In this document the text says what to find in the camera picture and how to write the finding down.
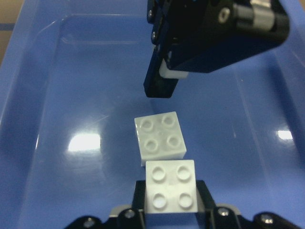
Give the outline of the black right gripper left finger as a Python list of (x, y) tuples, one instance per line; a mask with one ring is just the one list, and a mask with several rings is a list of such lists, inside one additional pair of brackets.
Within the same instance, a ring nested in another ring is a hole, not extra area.
[(132, 202), (114, 207), (109, 214), (111, 229), (145, 229), (144, 180), (136, 181)]

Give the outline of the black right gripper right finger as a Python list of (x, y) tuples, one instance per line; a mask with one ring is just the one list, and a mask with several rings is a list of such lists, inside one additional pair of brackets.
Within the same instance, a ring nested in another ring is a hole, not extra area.
[(236, 211), (228, 204), (216, 204), (206, 183), (196, 181), (197, 207), (195, 214), (201, 229), (239, 229)]

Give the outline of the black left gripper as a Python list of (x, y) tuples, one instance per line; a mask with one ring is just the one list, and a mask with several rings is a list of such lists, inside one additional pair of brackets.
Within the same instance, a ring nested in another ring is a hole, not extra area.
[(278, 47), (290, 31), (278, 0), (174, 0), (166, 18), (175, 71), (213, 72)]

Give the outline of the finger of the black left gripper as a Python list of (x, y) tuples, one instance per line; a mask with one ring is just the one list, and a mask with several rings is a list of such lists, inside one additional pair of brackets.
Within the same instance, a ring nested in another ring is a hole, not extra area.
[(170, 98), (178, 83), (177, 79), (168, 79), (160, 75), (162, 62), (172, 44), (172, 30), (166, 19), (171, 1), (147, 1), (147, 21), (153, 25), (151, 41), (154, 45), (152, 57), (143, 83), (149, 98)]

